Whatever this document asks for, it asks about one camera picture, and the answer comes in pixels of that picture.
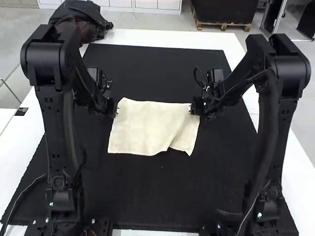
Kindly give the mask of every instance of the white cabinet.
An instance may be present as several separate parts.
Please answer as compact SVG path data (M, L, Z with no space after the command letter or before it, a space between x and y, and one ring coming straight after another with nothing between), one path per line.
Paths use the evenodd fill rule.
M109 6L112 7L132 7L132 0L109 0Z
M65 0L36 0L39 8L57 9ZM101 11L124 11L180 15L182 0L92 0Z
M158 0L135 0L136 8L149 8L149 9L157 9L158 8Z
M109 6L109 0L93 0L99 6Z
M164 10L179 10L181 0L158 0L157 8Z

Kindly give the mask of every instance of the white table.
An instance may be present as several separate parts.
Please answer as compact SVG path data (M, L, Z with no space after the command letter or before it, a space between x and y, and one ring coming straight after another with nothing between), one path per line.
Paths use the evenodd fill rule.
M97 43L224 50L232 70L245 54L233 33L115 29L110 31L104 40ZM251 87L243 98L257 128L258 94L254 87ZM13 117L0 136L0 215L3 214L9 204L44 134L41 110L33 89L21 106L29 107L26 115ZM292 131L289 133L283 165L283 195L300 236L314 236L315 168ZM7 229L7 235L23 236L25 230L26 226L11 226ZM114 235L187 236L192 234L116 230Z

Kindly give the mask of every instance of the beige towel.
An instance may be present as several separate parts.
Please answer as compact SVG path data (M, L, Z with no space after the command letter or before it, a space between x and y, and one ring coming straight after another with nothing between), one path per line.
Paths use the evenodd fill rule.
M118 108L108 153L152 156L171 147L192 154L199 116L189 114L189 104L123 98Z

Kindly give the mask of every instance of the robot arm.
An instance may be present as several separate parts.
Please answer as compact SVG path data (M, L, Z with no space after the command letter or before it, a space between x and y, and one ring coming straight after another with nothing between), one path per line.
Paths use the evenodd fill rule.
M21 49L21 66L34 86L45 126L49 160L46 202L48 226L28 229L26 235L80 235L84 229L84 191L73 125L73 104L114 118L116 101L111 81L98 68L86 69L80 52L80 32L68 26L58 34L53 25L40 25Z
M194 97L190 110L192 115L214 119L224 107L236 105L250 86L255 85L259 93L255 164L243 214L236 219L233 214L217 210L224 220L239 221L236 236L244 235L249 220L252 224L280 216L288 132L297 101L311 76L309 61L285 34L272 35L269 42L263 35L249 35L246 44L246 55L226 79L221 69L213 69L207 76L200 68L195 69L195 79L206 95ZM197 79L198 70L202 81Z

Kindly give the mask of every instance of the cabinet drawer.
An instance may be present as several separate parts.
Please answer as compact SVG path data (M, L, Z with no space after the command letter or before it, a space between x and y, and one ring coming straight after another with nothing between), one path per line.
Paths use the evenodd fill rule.
M109 0L109 5L114 7L132 7L132 0Z
M99 6L109 6L109 0L93 0Z
M61 0L39 0L40 4L56 4L60 5Z
M165 10L179 10L181 0L158 0L157 8Z
M135 0L137 8L157 9L158 0Z

